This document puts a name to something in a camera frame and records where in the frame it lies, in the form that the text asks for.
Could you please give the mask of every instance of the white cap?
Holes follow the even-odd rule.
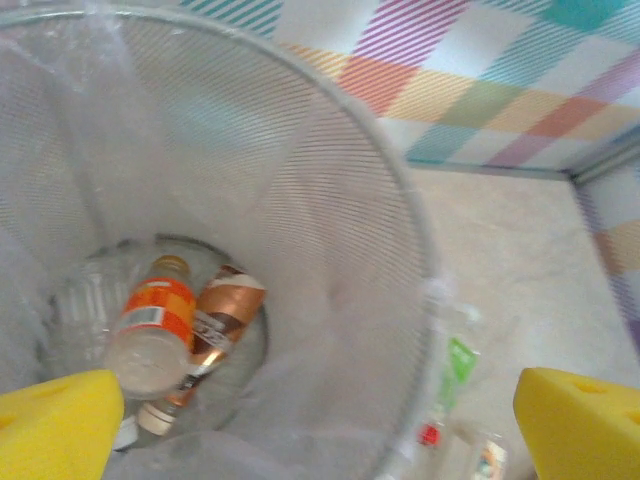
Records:
[[[175,419],[175,417],[158,410],[150,403],[142,405],[138,412],[138,424],[148,432],[158,436],[165,435]]]
[[[136,417],[131,415],[120,423],[120,430],[113,442],[113,450],[122,450],[138,440]]]

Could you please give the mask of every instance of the metal rim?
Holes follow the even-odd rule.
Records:
[[[376,123],[373,113],[360,100],[357,100],[338,87],[331,79],[323,77],[310,65],[305,63],[292,53],[280,49],[275,44],[259,38],[223,23],[204,17],[198,17],[191,13],[180,13],[170,8],[150,8],[131,5],[110,5],[105,7],[106,13],[115,14],[125,18],[139,18],[154,20],[170,24],[174,27],[197,29],[209,34],[227,37],[229,40],[241,43],[244,47],[270,57],[293,71],[309,83],[315,85],[322,93],[333,100],[341,110],[346,113],[356,125],[360,127],[372,146],[381,152],[381,158],[386,163],[389,173],[393,176],[398,186],[400,195],[403,196],[408,207],[409,215],[416,226],[419,240],[419,248],[422,250],[423,278],[425,280],[437,277],[440,273],[439,255],[429,235],[429,223],[422,207],[422,199],[408,177],[408,165],[402,155],[391,146],[386,135]],[[21,7],[0,11],[0,29],[24,26],[31,23],[39,23],[56,18],[82,18],[87,11],[76,5],[45,5],[34,7]],[[431,258],[433,265],[428,264]],[[437,325],[436,302],[425,298],[425,328],[420,333],[424,356],[422,363],[416,366],[415,395],[405,406],[404,418],[400,420],[400,428],[392,444],[371,471],[371,478],[397,479],[403,475],[407,461],[411,460],[412,444],[416,443],[416,427],[424,418],[425,406],[435,397],[437,388],[436,379],[440,369],[442,349],[440,340],[435,333],[441,327]]]

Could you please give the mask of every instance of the yellow sponge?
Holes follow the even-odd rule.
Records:
[[[107,370],[0,396],[0,480],[99,479],[123,408]]]
[[[640,390],[530,368],[514,411],[540,480],[640,479]]]

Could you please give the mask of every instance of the wall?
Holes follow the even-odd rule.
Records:
[[[640,352],[640,157],[579,187],[578,198]]]
[[[563,170],[640,117],[640,0],[184,0],[363,99],[415,163]]]

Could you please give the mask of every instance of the green label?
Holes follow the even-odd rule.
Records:
[[[449,342],[449,359],[456,381],[464,385],[476,366],[476,354],[460,340],[452,338]]]
[[[460,388],[467,383],[476,366],[477,355],[457,338],[449,341],[449,361],[442,376],[438,395],[439,409],[447,413],[455,406]]]

